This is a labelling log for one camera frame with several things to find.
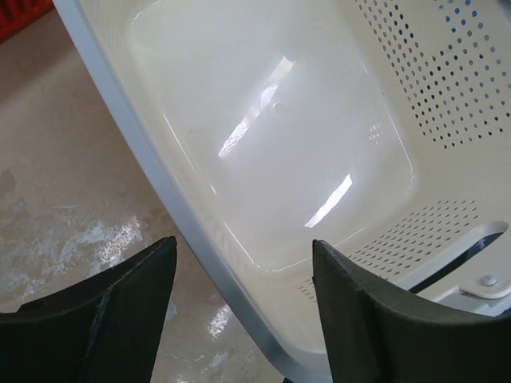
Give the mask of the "white perforated storage basket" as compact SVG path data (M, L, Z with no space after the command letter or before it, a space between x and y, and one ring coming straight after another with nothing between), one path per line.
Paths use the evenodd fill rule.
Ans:
M323 239L510 312L507 1L57 1L137 162L269 362L331 380Z

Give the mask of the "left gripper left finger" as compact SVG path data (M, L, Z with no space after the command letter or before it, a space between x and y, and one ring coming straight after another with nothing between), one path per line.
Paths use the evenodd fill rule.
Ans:
M165 237L1 315L3 382L149 382L176 273Z

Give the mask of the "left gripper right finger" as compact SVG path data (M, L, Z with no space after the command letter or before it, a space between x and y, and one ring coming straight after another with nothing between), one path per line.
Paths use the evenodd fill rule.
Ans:
M510 318L431 302L312 243L334 382L508 382Z

